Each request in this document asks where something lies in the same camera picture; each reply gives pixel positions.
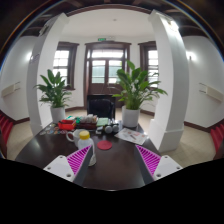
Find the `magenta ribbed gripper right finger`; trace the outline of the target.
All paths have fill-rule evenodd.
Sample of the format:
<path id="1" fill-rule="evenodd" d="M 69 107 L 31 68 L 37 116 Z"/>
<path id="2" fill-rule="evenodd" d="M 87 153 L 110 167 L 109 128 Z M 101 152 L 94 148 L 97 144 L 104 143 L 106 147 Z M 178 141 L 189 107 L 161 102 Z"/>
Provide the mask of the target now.
<path id="1" fill-rule="evenodd" d="M 168 155 L 159 156 L 140 145 L 135 146 L 134 154 L 145 184 L 152 183 L 182 169 L 182 166 Z"/>

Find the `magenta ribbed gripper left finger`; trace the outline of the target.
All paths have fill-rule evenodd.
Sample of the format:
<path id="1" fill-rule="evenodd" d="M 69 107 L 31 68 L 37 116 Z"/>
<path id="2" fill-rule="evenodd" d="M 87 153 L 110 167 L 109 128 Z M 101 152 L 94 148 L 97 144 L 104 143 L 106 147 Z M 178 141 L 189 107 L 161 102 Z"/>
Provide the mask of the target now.
<path id="1" fill-rule="evenodd" d="M 81 186 L 92 155 L 92 146 L 87 146 L 69 156 L 59 155 L 44 170 Z"/>

